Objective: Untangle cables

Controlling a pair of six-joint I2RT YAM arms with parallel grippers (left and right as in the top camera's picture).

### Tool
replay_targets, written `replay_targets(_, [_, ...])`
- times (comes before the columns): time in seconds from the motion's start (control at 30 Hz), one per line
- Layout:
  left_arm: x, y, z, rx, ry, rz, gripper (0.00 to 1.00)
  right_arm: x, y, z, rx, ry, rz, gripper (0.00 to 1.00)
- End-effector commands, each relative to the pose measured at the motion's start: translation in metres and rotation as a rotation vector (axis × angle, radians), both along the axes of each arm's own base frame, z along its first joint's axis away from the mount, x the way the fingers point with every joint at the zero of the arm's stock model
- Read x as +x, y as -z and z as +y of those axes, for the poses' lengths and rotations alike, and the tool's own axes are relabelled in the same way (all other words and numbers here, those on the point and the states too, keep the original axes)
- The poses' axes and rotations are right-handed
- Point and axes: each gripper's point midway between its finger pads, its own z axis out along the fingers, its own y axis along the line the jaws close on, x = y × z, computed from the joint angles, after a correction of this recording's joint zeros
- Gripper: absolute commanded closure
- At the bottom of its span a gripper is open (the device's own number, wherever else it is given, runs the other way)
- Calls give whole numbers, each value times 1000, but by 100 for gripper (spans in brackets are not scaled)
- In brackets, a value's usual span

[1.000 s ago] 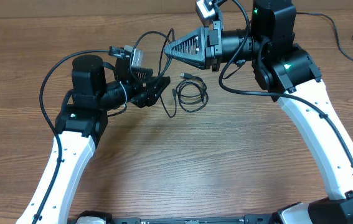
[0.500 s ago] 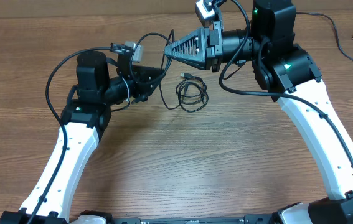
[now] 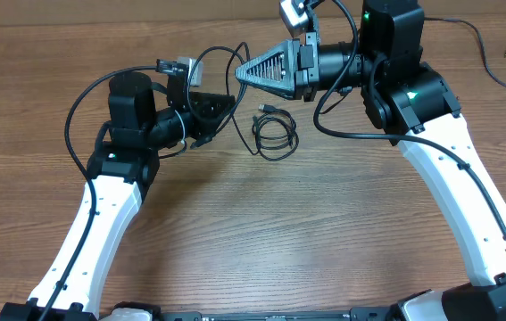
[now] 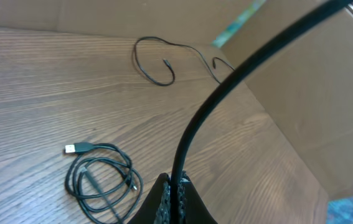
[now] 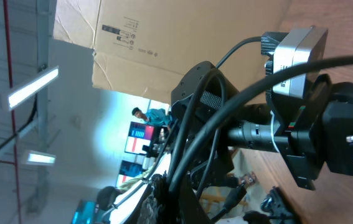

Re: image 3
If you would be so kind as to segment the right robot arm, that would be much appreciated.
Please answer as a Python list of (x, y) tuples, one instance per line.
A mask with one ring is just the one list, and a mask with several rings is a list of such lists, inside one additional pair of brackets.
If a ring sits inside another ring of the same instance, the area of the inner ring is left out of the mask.
[(417, 170), (459, 246), (468, 282), (387, 307), (353, 308), (348, 320), (506, 320), (506, 203), (479, 159), (448, 83), (421, 55), (426, 20), (415, 1), (366, 0), (351, 43), (323, 45), (313, 1), (284, 1), (291, 37), (236, 70), (237, 80), (317, 104), (359, 88), (372, 138), (399, 148)]

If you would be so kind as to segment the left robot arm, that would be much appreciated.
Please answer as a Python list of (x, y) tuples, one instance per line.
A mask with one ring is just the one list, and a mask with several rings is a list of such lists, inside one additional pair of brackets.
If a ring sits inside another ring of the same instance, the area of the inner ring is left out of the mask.
[(162, 86), (148, 67), (106, 76), (111, 118), (79, 170), (84, 193), (54, 262), (24, 303), (4, 304), (1, 320), (96, 320), (106, 278), (129, 224), (142, 207), (162, 156), (159, 151), (206, 144), (234, 112), (233, 95), (192, 91), (200, 83), (185, 67), (168, 72)]

